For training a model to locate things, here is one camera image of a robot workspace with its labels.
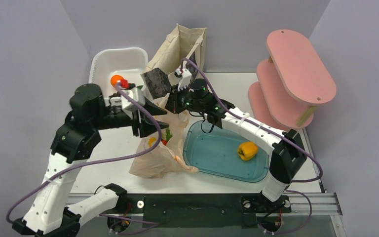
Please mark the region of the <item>orange plastic grocery bag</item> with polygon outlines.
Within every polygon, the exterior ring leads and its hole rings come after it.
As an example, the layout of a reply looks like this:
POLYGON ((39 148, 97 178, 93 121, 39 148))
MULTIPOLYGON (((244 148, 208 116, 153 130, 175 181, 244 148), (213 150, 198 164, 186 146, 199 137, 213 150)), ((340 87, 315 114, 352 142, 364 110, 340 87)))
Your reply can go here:
POLYGON ((165 146, 160 142, 149 153, 134 158, 129 173, 142 178, 161 178, 170 172, 198 172, 198 168, 187 165, 183 158, 184 129, 190 122, 188 111, 180 114, 168 112, 154 118, 169 124, 168 128, 161 131, 161 140, 167 140, 168 143, 165 146))

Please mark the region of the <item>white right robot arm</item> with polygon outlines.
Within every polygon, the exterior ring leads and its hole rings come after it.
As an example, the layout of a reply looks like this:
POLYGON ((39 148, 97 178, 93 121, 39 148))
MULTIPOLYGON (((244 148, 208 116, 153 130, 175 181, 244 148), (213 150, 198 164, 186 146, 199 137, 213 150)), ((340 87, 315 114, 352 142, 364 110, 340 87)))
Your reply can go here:
POLYGON ((280 197, 307 159, 297 131, 286 132, 261 124, 231 102, 217 99, 203 79, 194 80, 186 88, 172 86, 165 108, 174 114, 198 113, 210 124, 255 143, 269 157, 268 174, 260 192, 260 207, 271 212, 284 203, 280 197))

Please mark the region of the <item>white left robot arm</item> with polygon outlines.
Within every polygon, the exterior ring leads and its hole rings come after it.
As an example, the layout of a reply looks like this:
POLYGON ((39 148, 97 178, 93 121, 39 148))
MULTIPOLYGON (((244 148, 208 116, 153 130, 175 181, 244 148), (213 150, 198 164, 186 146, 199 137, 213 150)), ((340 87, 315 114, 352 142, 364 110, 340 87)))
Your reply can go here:
POLYGON ((121 104, 108 106, 97 84, 87 83, 75 90, 71 111, 50 147, 43 182, 32 191, 36 198, 23 217, 11 222, 16 232, 35 237, 74 237, 81 226, 99 214, 126 209, 127 191, 112 183, 81 202, 67 205, 81 168, 91 164, 89 158, 101 141, 101 130, 131 127, 135 136, 143 138, 168 127, 155 120, 166 111, 139 88, 120 89, 117 97, 121 104))

